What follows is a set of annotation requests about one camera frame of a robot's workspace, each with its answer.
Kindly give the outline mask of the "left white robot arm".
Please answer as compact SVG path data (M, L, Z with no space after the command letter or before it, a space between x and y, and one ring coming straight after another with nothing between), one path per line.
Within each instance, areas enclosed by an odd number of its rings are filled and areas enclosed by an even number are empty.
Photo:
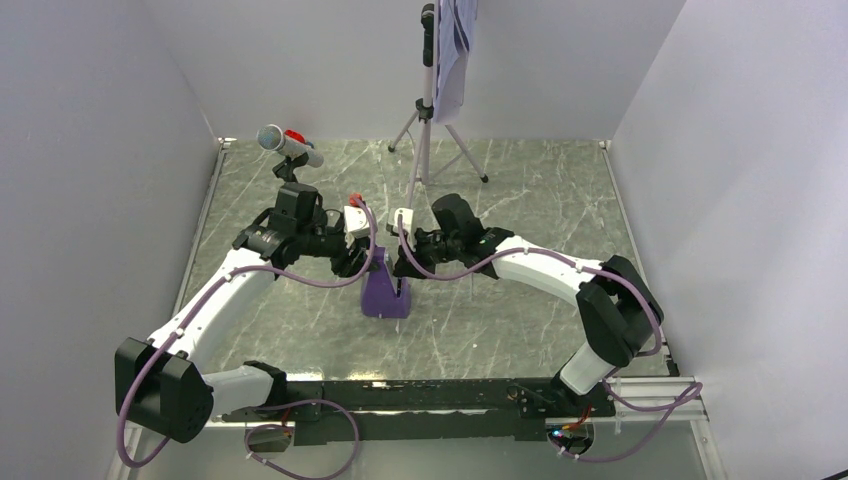
M234 240L222 264L171 320L126 339L114 359L118 431L128 423L186 443L213 417L250 408L272 420L287 406L287 375L261 361L216 373L205 367L253 301L286 278L319 289L365 275L376 255L375 217L353 196L336 217L316 188L282 185L274 206Z

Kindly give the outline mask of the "sheet music paper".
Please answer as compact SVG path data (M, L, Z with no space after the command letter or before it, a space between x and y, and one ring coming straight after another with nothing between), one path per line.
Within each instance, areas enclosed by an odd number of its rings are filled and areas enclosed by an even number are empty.
M456 120L464 104L477 16L477 0L439 2L438 64L433 96L436 123L449 124Z

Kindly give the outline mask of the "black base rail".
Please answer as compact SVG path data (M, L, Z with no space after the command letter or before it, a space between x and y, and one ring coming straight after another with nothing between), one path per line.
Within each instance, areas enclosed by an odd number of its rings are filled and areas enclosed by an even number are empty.
M512 438L543 441L549 428L605 419L616 408L596 385L578 396L544 377L388 381L291 381L265 408L224 415L228 423L294 426L297 446L335 441Z

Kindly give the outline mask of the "silver toy microphone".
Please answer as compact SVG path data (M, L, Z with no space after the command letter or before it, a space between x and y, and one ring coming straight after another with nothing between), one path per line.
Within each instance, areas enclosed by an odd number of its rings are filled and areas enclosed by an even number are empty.
M306 156L306 165L320 168L324 165L324 157L306 143L296 140L286 134L279 126L269 124L261 127L256 134L259 146L290 158Z

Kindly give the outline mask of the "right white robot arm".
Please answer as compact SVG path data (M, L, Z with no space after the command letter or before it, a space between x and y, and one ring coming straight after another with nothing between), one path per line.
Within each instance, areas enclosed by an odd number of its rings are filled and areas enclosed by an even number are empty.
M562 414L578 414L603 379L637 357L654 354L645 347L648 342L661 345L663 311L627 258L573 257L511 230L486 227L457 194L439 198L431 210L438 224L432 231L415 226L408 208L396 209L389 220L387 229L399 240L396 275L437 280L437 266L460 262L468 275L519 282L578 310L585 341L553 378L552 402Z

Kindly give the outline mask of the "lilac tripod music stand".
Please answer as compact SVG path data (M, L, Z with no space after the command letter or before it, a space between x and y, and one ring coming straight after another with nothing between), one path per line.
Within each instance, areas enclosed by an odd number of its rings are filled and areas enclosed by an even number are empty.
M468 161L483 184L489 182L489 176L482 164L471 154L466 142L459 135L456 128L449 123L444 123L443 127L459 147L460 152L439 170L434 173L430 172L432 133L436 117L436 103L440 91L439 62L441 58L442 10L444 5L447 6L449 17L452 19L452 31L456 31L460 38L462 48L459 49L459 52L464 52L466 55L470 53L468 37L463 29L459 27L461 22L454 13L456 2L433 1L432 3L425 4L420 14L420 23L423 29L422 65L425 69L424 93L415 101L413 114L387 147L390 153L395 153L399 142L405 135L412 138L412 126L414 124L420 125L418 139L413 141L413 162L406 187L405 207L408 209L413 207L417 185L426 186L430 184L431 180L434 180L439 174L461 158L465 158Z

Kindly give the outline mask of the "purple metronome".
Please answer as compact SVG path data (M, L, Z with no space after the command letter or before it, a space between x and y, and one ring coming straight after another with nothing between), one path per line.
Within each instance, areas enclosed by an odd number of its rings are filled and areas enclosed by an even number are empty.
M390 253L377 246L360 291L360 309L364 316L396 320L409 317L411 288L406 278L393 275L391 266Z

